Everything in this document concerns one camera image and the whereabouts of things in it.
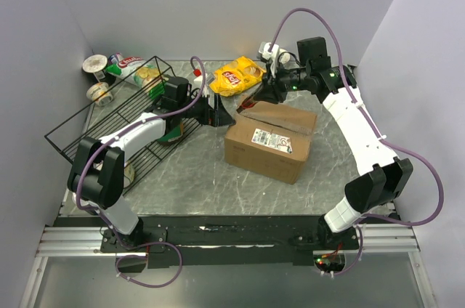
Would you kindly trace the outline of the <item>red black utility knife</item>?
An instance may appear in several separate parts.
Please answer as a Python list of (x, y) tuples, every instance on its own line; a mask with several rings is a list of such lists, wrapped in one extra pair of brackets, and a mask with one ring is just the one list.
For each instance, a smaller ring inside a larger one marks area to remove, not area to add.
[(257, 96), (259, 95), (258, 92), (253, 92), (253, 93), (250, 93), (249, 95), (245, 96), (242, 101), (240, 102), (240, 104), (238, 105), (237, 107), (237, 112), (240, 113), (246, 109), (249, 109), (249, 108), (252, 108), (253, 106), (255, 106), (259, 100), (257, 99)]

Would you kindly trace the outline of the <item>brown cardboard express box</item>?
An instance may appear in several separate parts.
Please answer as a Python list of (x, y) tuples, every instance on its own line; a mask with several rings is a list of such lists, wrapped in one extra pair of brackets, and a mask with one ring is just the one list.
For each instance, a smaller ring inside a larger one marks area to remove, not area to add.
[(292, 185), (309, 158), (317, 118), (312, 111), (258, 102), (235, 114), (225, 135), (225, 161)]

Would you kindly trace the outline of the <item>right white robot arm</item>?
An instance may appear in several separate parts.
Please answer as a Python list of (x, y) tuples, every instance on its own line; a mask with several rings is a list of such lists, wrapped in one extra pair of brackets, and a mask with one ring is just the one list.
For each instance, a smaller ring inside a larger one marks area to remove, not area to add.
[(361, 111), (360, 91), (351, 70), (332, 66), (323, 37), (298, 41), (294, 55), (296, 68), (286, 68), (281, 60), (286, 51), (263, 42), (258, 58), (265, 63), (262, 83), (244, 100), (241, 108), (258, 102), (278, 104), (288, 92), (309, 91), (331, 114), (355, 159), (359, 176), (344, 187), (344, 196), (318, 220), (318, 242), (328, 249), (343, 239), (343, 232), (375, 208), (399, 197), (412, 172), (409, 159), (401, 159), (381, 143)]

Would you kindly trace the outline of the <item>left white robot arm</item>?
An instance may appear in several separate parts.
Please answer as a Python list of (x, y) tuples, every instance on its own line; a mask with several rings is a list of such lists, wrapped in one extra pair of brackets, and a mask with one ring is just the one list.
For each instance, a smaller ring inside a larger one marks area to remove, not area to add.
[(192, 95), (191, 90), (186, 78), (171, 77), (135, 121), (100, 139), (84, 137), (78, 144), (68, 189), (78, 208), (100, 216), (127, 251), (142, 246), (144, 233), (143, 221), (123, 196), (126, 163), (185, 118), (212, 127), (235, 124), (219, 95), (205, 95), (201, 90)]

